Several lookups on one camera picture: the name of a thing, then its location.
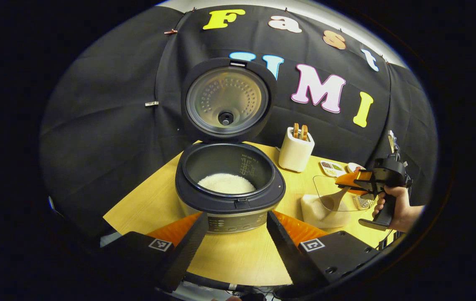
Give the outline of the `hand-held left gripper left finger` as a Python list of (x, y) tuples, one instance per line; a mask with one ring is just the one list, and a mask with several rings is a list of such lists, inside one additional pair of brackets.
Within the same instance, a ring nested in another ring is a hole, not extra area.
[(130, 231), (98, 250), (113, 275), (142, 288), (176, 290), (209, 229), (207, 213), (196, 213), (148, 234)]

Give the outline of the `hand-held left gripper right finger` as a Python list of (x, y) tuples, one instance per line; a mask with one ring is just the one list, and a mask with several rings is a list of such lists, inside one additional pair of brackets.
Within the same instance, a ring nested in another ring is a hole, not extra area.
[(348, 278), (379, 255), (379, 250), (346, 231), (331, 234), (270, 210), (267, 230), (290, 278), (279, 295), (304, 295)]

